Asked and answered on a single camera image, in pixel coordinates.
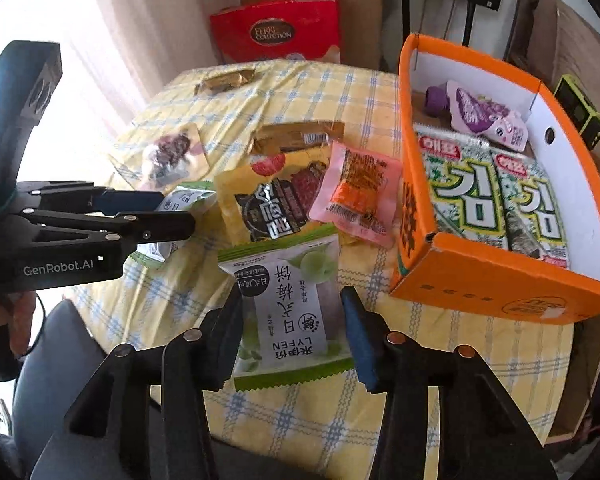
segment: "pink snack package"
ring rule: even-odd
[[[475,98],[455,81],[446,83],[446,91],[430,86],[425,97],[425,111],[438,116],[444,110],[451,113],[451,126],[457,132],[471,136],[484,135],[517,152],[522,152],[529,136],[520,112],[487,98]]]
[[[401,171],[399,160],[334,141],[309,218],[390,248]]]

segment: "brown sofa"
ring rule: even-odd
[[[552,91],[573,74],[600,112],[600,35],[563,1],[518,0],[504,59]],[[600,172],[600,142],[592,156]]]

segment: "screw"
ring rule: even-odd
[[[471,359],[475,357],[475,348],[469,345],[460,345],[458,347],[458,353],[465,359]]]
[[[402,332],[389,332],[386,335],[386,340],[392,345],[401,345],[407,341],[407,336]]]
[[[115,355],[116,357],[126,357],[129,354],[131,354],[132,349],[133,347],[131,345],[123,344],[113,351],[113,355]]]
[[[202,330],[199,328],[189,328],[184,334],[182,334],[184,341],[197,341],[202,337]]]

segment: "tablecloth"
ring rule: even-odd
[[[174,79],[111,147],[115,171],[107,184],[138,186],[144,147],[187,123],[199,127],[210,167],[207,180],[245,163],[251,135],[264,123],[343,121],[347,144],[400,158],[395,75],[285,60],[239,68],[247,66],[256,68],[256,81],[218,96],[196,96],[194,88],[227,67],[192,70]],[[161,269],[148,270],[130,258],[119,280],[75,286],[66,295],[106,351],[120,342],[138,349],[162,345],[224,303],[233,279],[218,269],[217,251],[228,246],[216,207]],[[458,344],[473,345],[544,442],[564,386],[572,326],[514,322],[394,300],[388,295],[394,258],[395,248],[361,242],[344,246],[338,280],[342,286],[354,285],[366,308],[382,314],[393,330],[424,346],[450,351]],[[158,392],[153,394],[159,400]],[[229,444],[327,478],[364,479],[378,441],[384,395],[366,393],[350,370],[249,392],[236,392],[229,381],[218,393],[205,392],[205,402],[212,434]],[[437,390],[430,388],[426,478],[436,475],[438,414]]]

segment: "green and black device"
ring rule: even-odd
[[[563,75],[554,97],[567,112],[587,149],[593,150],[600,141],[600,113],[582,91],[577,79],[571,74]]]

